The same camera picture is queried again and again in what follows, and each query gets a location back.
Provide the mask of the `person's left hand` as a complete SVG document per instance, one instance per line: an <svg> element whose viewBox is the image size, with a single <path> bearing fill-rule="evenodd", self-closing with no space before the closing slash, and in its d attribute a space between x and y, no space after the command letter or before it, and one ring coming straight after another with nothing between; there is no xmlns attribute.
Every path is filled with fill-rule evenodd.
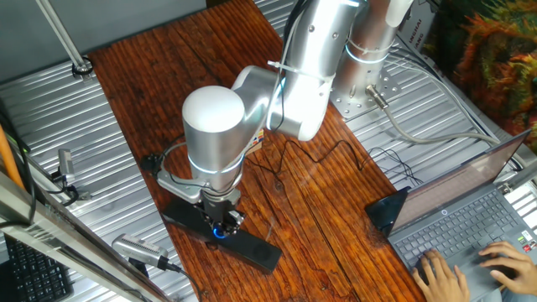
<svg viewBox="0 0 537 302"><path fill-rule="evenodd" d="M457 266L451 270L434 249L420 258L420 269L414 268L411 274L428 302L470 301L466 275Z"/></svg>

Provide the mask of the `person's right hand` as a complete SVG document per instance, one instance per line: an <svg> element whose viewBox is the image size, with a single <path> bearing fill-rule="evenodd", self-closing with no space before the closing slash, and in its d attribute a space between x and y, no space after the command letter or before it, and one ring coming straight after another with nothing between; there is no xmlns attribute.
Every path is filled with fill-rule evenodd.
<svg viewBox="0 0 537 302"><path fill-rule="evenodd" d="M515 294L530 294L536 296L536 265L531 258L520 253L509 242L493 242L478 254L482 257L490 256L480 263L484 268L505 267L515 272L515 278L509 278L505 273L494 269L490 275L501 285Z"/></svg>

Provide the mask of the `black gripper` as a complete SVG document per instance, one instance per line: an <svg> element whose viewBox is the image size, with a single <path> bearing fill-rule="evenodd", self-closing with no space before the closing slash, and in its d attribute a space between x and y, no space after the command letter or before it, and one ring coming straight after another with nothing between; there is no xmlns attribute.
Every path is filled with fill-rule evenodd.
<svg viewBox="0 0 537 302"><path fill-rule="evenodd" d="M213 235L222 234L221 222L224 222L225 234L227 236L236 234L244 222L245 214L235 210L237 203L229 200L213 201L203 197L202 205L202 216L211 227Z"/></svg>

